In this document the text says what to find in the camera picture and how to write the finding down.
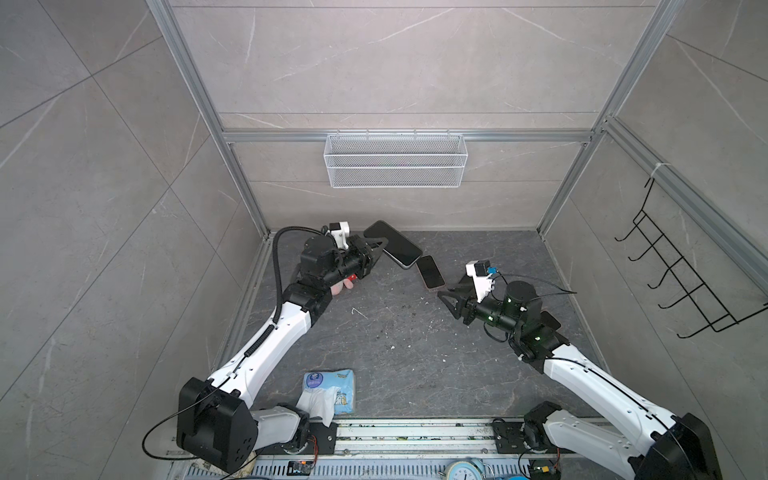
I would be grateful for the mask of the phone near right arm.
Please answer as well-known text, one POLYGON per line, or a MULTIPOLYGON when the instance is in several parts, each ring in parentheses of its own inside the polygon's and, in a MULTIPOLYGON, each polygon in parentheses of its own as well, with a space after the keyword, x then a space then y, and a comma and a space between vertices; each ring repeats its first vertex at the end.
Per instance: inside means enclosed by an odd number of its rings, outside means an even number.
POLYGON ((562 327, 562 324, 546 310, 541 312, 540 321, 542 325, 555 331, 562 327))

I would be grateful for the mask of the blue round clock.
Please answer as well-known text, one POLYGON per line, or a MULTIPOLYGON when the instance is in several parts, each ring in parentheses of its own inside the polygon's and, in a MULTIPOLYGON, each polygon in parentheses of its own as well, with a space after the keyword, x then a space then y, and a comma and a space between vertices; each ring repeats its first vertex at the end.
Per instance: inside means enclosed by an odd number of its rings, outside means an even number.
POLYGON ((473 459, 457 460, 450 463, 444 471, 445 480, 483 480, 484 466, 473 459))

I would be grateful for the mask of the blue tissue pack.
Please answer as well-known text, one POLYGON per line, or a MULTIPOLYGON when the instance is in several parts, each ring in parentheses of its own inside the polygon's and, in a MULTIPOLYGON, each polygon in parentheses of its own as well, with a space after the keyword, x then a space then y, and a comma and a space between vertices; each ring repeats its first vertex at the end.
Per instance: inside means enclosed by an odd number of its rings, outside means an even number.
POLYGON ((355 374, 350 369, 308 372, 296 407, 329 427, 336 416, 355 411, 355 393, 355 374))

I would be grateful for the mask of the aluminium mounting rail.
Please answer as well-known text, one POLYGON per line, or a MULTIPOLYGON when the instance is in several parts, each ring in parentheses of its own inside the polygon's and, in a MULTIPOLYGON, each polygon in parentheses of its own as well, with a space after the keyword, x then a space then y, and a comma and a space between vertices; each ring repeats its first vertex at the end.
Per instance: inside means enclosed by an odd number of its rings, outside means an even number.
MULTIPOLYGON (((353 454, 422 454, 485 453, 499 455, 490 423, 493 419, 347 419, 338 424, 335 455, 353 454)), ((667 426, 660 419, 643 414, 641 431, 634 434, 624 428, 610 427, 577 418, 564 410, 556 410, 544 420, 524 418, 544 427, 559 449, 582 450, 595 459, 601 452, 639 457, 667 426)))

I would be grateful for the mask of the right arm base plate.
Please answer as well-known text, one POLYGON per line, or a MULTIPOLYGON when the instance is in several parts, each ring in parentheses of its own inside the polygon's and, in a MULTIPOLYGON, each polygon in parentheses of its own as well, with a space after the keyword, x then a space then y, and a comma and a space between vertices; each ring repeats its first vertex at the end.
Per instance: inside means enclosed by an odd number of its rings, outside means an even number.
POLYGON ((545 433, 543 425, 534 421, 494 418, 490 427, 496 450, 500 454, 572 454, 570 450, 556 447, 545 433))

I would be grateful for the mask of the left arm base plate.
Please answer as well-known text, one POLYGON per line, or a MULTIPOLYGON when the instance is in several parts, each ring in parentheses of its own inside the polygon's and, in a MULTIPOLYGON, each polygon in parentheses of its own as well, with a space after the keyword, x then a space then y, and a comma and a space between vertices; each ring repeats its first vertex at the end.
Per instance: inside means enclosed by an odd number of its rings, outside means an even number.
POLYGON ((288 443, 278 443, 261 450, 262 455, 331 455, 335 452, 338 424, 326 427, 321 422, 305 422, 288 443))

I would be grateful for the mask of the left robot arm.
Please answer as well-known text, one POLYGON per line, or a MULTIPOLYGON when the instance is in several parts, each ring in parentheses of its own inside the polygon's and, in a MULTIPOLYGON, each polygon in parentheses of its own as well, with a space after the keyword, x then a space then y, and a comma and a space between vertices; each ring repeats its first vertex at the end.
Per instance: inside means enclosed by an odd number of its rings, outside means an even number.
POLYGON ((253 411, 268 376, 329 306, 334 286, 370 274, 387 244, 309 229, 289 284, 276 284, 276 307, 266 323, 207 379, 191 378, 180 390, 176 443, 184 451, 234 474, 251 453, 273 445, 302 449, 309 440, 307 412, 290 405, 253 411))

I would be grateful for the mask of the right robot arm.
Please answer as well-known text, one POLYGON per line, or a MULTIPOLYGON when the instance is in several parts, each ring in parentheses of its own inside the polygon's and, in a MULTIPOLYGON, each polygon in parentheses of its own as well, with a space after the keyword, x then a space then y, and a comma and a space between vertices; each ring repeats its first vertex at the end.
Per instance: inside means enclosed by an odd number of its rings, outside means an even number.
POLYGON ((678 416, 634 392, 590 361, 542 307, 524 281, 493 294, 491 277, 466 276, 439 292, 451 315, 469 325, 479 320, 503 331, 519 360, 560 383, 605 420, 600 427, 544 402, 525 417, 527 448, 575 452, 623 479, 720 479, 723 474, 709 427, 687 413, 678 416))

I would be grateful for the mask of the black phone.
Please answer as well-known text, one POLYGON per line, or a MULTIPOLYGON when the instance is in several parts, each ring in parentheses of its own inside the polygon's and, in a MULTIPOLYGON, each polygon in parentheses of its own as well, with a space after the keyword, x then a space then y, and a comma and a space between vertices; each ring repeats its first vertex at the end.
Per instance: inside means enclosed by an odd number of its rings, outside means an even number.
POLYGON ((367 238, 385 239, 385 253, 403 269, 411 268, 423 255, 420 247, 383 220, 374 222, 363 234, 367 238))

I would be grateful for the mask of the pink pig plush toy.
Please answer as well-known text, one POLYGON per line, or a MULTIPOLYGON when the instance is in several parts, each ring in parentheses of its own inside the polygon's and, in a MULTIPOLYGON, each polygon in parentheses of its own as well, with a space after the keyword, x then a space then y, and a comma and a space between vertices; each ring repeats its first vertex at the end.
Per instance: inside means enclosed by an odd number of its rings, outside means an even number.
POLYGON ((353 289, 354 288, 354 282, 358 279, 358 277, 355 274, 352 274, 350 276, 347 276, 343 280, 340 280, 333 284, 330 287, 331 294, 333 296, 339 295, 344 289, 353 289))

